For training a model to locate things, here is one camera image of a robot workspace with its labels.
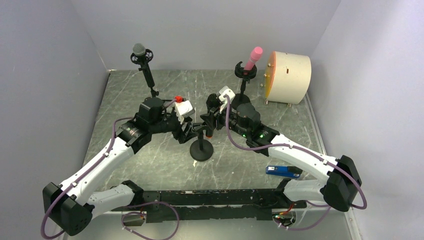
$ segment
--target black stand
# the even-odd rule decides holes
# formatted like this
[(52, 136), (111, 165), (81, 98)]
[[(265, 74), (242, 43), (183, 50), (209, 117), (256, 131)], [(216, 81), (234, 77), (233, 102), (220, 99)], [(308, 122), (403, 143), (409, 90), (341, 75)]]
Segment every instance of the black stand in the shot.
[(140, 65), (139, 71), (143, 71), (144, 79), (146, 80), (147, 86), (150, 88), (150, 94), (152, 98), (159, 95), (159, 91), (155, 91), (155, 81), (153, 80), (152, 72), (150, 71), (149, 62), (153, 59), (153, 52), (150, 49), (145, 50), (145, 55), (136, 56), (134, 53), (131, 54), (131, 62)]
[(251, 79), (256, 77), (256, 73), (258, 71), (256, 65), (254, 65), (253, 68), (249, 71), (246, 71), (244, 67), (241, 67), (241, 65), (242, 62), (237, 63), (234, 69), (234, 74), (238, 78), (242, 79), (240, 93), (237, 93), (231, 102), (231, 107), (234, 110), (237, 110), (237, 107), (241, 104), (247, 104), (251, 102), (250, 98), (245, 95), (246, 83), (250, 83)]
[(207, 128), (207, 126), (202, 125), (196, 130), (197, 140), (190, 146), (191, 157), (199, 162), (204, 162), (210, 159), (212, 154), (214, 154), (214, 147), (212, 146), (212, 143), (203, 138), (203, 130), (205, 128)]

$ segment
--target round black base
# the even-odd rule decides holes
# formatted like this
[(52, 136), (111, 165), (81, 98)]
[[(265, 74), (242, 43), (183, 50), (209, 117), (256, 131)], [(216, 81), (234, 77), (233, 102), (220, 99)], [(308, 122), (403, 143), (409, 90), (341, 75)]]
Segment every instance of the round black base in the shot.
[(208, 140), (203, 139), (203, 150), (199, 148), (199, 140), (194, 141), (190, 146), (190, 155), (194, 160), (204, 162), (212, 157), (214, 146)]
[(231, 108), (234, 109), (234, 110), (237, 110), (237, 107), (239, 105), (241, 105), (241, 104), (247, 104), (247, 103), (250, 103), (250, 102), (251, 102), (251, 100), (250, 100), (250, 98), (248, 96), (246, 96), (246, 95), (243, 94), (241, 96), (241, 99), (240, 99), (240, 93), (237, 93), (235, 95), (234, 99), (231, 102)]

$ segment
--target gray marble surface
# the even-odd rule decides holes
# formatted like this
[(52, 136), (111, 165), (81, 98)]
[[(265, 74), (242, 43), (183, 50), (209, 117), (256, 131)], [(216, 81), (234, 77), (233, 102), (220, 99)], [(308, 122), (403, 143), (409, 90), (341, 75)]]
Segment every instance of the gray marble surface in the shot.
[[(206, 112), (205, 102), (209, 94), (217, 93), (223, 86), (236, 93), (240, 91), (241, 81), (233, 70), (154, 70), (152, 74), (159, 97), (171, 99), (179, 95), (189, 99), (196, 110), (192, 118), (197, 122), (201, 122), (199, 116)], [(245, 91), (260, 112), (261, 121), (293, 141), (321, 152), (307, 101), (303, 99), (292, 107), (276, 102), (265, 105), (264, 89), (260, 86), (263, 74), (258, 71)], [(107, 144), (113, 121), (134, 116), (148, 96), (150, 89), (141, 72), (111, 72), (84, 164)], [(232, 137), (239, 144), (245, 144), (241, 136), (234, 133)], [(282, 177), (265, 174), (265, 167), (284, 166), (285, 162), (234, 147), (224, 129), (214, 132), (210, 140), (214, 153), (205, 162), (191, 158), (189, 148), (194, 140), (178, 144), (171, 133), (154, 135), (149, 144), (121, 164), (97, 190), (104, 191), (125, 180), (132, 180), (145, 190), (275, 188), (282, 180)], [(301, 178), (313, 177), (304, 172)]]

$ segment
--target microphone stand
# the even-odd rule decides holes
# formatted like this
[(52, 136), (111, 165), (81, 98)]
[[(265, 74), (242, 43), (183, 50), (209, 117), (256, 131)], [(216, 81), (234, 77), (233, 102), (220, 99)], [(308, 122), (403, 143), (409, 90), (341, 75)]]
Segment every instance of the microphone stand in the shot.
[(131, 62), (140, 65), (138, 71), (143, 71), (144, 79), (147, 86), (150, 88), (152, 98), (159, 95), (159, 91), (153, 89), (155, 81), (153, 80), (152, 72), (150, 71), (149, 62), (153, 59), (153, 52), (150, 49), (145, 50), (145, 54), (137, 56), (135, 53), (131, 54)]
[(250, 98), (245, 95), (246, 83), (250, 83), (251, 79), (256, 77), (257, 71), (258, 69), (256, 68), (256, 65), (254, 65), (251, 70), (245, 70), (245, 68), (242, 67), (242, 62), (237, 63), (235, 66), (234, 74), (238, 78), (242, 79), (242, 82), (240, 86), (240, 93), (236, 93), (234, 99), (231, 102), (231, 107), (234, 110), (237, 110), (237, 107), (241, 104), (251, 102)]

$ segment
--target cylindrical container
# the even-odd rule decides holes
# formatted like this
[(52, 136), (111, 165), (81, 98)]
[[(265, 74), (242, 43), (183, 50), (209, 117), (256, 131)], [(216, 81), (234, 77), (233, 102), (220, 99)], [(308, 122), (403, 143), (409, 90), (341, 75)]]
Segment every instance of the cylindrical container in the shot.
[(311, 60), (308, 56), (273, 51), (264, 77), (267, 101), (298, 104), (311, 81)]

